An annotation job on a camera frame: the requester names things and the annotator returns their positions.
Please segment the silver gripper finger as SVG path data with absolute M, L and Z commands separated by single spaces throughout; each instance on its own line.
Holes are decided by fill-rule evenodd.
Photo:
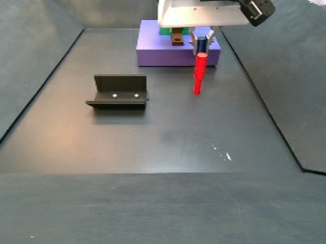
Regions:
M 195 35 L 195 33 L 192 31 L 189 31 L 189 36 L 191 36 L 191 40 L 188 41 L 188 43 L 192 45 L 192 52 L 194 55 L 198 54 L 198 36 Z
M 206 51 L 208 51 L 208 47 L 211 45 L 211 43 L 214 42 L 214 30 L 210 29 L 210 32 L 206 35 Z

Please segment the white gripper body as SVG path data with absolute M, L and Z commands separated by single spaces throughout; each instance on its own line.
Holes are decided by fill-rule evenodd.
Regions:
M 163 28 L 247 25 L 238 2 L 231 0 L 157 0 Z

